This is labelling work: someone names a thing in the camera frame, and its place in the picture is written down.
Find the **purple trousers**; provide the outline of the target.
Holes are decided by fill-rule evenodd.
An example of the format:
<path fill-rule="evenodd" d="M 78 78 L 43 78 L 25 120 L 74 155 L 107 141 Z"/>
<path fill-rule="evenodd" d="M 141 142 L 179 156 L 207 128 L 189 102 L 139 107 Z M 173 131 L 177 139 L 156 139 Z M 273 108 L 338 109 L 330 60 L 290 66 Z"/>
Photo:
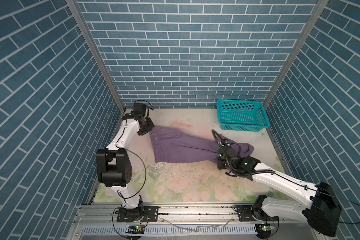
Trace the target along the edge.
<path fill-rule="evenodd" d="M 190 136 L 166 127 L 155 127 L 149 134 L 157 163 L 189 164 L 210 161 L 218 169 L 225 168 L 225 158 L 220 156 L 223 153 L 215 139 Z"/>

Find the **teal plastic basket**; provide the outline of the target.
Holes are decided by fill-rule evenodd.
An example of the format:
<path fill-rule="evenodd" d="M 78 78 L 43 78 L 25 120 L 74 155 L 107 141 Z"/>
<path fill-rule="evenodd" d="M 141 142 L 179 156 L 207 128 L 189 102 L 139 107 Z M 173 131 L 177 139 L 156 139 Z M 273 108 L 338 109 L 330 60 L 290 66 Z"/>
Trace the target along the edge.
<path fill-rule="evenodd" d="M 270 120 L 261 102 L 218 100 L 217 115 L 221 129 L 259 132 L 270 127 Z"/>

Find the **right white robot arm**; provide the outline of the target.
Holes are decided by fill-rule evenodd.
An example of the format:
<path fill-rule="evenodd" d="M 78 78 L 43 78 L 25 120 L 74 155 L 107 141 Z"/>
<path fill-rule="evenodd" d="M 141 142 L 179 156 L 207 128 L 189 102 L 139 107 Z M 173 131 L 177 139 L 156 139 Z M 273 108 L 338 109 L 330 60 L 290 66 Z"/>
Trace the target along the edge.
<path fill-rule="evenodd" d="M 315 185 L 295 179 L 253 157 L 227 158 L 219 155 L 217 166 L 220 170 L 227 169 L 228 175 L 267 185 L 291 198 L 284 201 L 258 196 L 251 207 L 255 219 L 292 219 L 307 223 L 325 236 L 335 237 L 342 208 L 330 185 L 323 182 Z"/>

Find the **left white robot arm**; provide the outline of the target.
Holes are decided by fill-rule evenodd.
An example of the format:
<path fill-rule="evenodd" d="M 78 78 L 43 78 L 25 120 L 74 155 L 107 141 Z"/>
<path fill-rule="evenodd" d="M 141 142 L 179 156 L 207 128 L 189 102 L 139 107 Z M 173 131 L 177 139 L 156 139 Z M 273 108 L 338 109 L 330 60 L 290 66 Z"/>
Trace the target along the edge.
<path fill-rule="evenodd" d="M 131 184 L 133 168 L 129 146 L 135 135 L 143 136 L 154 128 L 149 113 L 132 112 L 122 117 L 121 126 L 113 140 L 96 152 L 98 181 L 114 191 L 122 201 L 122 208 L 134 210 L 142 205 L 142 198 Z"/>

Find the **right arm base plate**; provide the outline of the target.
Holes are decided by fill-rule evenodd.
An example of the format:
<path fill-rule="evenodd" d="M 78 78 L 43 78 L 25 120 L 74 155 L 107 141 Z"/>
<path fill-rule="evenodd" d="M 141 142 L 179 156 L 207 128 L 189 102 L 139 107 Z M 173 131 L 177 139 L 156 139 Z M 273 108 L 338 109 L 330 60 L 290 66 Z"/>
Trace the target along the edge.
<path fill-rule="evenodd" d="M 240 222 L 270 222 L 276 223 L 278 217 L 268 216 L 261 208 L 253 208 L 249 205 L 234 205 L 233 210 L 237 213 Z"/>

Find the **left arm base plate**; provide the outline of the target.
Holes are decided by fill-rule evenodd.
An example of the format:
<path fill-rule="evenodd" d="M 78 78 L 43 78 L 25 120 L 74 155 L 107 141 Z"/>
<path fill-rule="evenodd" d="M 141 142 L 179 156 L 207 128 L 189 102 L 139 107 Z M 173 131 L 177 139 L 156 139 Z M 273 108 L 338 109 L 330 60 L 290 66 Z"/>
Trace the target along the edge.
<path fill-rule="evenodd" d="M 132 223 L 132 222 L 157 222 L 159 215 L 158 206 L 143 206 L 134 209 L 121 208 L 116 210 L 117 223 Z"/>

